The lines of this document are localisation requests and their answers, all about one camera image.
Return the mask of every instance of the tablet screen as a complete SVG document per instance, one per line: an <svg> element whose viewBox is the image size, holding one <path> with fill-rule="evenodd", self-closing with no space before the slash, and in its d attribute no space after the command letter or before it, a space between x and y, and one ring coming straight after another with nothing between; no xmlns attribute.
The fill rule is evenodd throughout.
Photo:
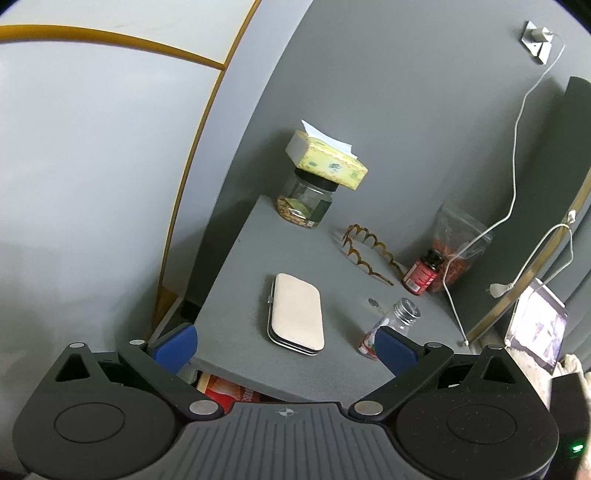
<svg viewBox="0 0 591 480"><path fill-rule="evenodd" d="M564 338L564 304L537 278L521 294L505 336L505 344L528 353L549 373L554 371Z"/></svg>

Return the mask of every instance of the metal bottle cap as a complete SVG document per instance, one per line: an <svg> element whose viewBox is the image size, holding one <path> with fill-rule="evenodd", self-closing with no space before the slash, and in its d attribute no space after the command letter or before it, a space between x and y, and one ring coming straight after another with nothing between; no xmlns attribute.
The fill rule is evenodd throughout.
<svg viewBox="0 0 591 480"><path fill-rule="evenodd" d="M411 326L421 316L418 307L406 297L394 304L394 313L403 324L408 326Z"/></svg>

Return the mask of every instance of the small glass bottle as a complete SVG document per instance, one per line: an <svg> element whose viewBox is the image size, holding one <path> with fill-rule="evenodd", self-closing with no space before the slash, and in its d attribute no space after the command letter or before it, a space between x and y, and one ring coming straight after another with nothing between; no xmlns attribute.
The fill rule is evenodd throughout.
<svg viewBox="0 0 591 480"><path fill-rule="evenodd" d="M409 299L403 297L398 300L391 310L384 315L378 323L374 325L368 333L361 339L357 351L371 360L377 360L378 356L374 350L375 333L380 327L389 326L404 336L408 333L410 327L421 316L417 306Z"/></svg>

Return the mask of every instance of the tissue box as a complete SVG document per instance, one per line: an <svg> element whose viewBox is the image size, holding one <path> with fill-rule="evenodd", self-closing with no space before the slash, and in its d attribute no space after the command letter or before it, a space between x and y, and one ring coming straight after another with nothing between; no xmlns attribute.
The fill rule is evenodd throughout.
<svg viewBox="0 0 591 480"><path fill-rule="evenodd" d="M368 169L356 158L347 155L319 138L296 130L285 149L297 168L355 190Z"/></svg>

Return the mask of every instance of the black jar lid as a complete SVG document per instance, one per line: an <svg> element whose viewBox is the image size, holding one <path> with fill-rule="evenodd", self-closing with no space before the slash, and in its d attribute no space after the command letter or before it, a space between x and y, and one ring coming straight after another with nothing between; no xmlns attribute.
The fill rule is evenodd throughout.
<svg viewBox="0 0 591 480"><path fill-rule="evenodd" d="M443 263L443 257L438 251L430 248L427 251L427 254L421 257L421 261L425 265L431 267L433 270L437 270L439 266L441 266L441 264Z"/></svg>
<svg viewBox="0 0 591 480"><path fill-rule="evenodd" d="M334 192L336 188L339 186L338 183L335 183L331 180L326 180L318 175L314 175L309 171L302 170L300 168L295 168L295 174L304 181L311 183L314 187L318 187L322 190L327 190L328 192Z"/></svg>

